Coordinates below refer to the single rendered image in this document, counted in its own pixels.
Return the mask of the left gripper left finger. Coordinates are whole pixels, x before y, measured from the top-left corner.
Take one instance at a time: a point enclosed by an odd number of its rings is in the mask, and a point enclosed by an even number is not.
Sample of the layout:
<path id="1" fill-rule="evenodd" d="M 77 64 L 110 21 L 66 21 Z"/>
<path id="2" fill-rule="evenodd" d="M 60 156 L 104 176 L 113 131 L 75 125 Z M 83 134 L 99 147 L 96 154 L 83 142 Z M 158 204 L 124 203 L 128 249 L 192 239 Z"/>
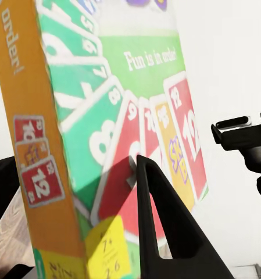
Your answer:
<path id="1" fill-rule="evenodd" d="M 0 219 L 20 186 L 15 156 L 0 160 Z"/>

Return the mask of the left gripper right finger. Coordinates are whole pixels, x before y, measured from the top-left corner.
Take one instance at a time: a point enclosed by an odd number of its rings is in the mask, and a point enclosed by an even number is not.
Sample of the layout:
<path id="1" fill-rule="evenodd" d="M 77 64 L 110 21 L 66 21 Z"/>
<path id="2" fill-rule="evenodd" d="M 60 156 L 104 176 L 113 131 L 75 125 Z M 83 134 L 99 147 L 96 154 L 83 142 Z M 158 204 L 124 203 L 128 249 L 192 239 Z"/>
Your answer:
<path id="1" fill-rule="evenodd" d="M 235 279 L 158 164 L 136 158 L 139 279 Z M 172 259 L 159 256 L 150 195 Z"/>

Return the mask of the board game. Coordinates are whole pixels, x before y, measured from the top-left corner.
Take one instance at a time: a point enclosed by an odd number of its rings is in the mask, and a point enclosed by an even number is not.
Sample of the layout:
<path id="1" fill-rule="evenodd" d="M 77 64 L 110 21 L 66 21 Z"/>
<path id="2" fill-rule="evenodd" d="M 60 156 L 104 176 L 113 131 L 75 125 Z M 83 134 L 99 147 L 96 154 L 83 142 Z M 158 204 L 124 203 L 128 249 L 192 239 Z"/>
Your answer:
<path id="1" fill-rule="evenodd" d="M 209 193 L 173 0 L 0 0 L 0 87 L 38 279 L 139 279 L 137 155 Z"/>

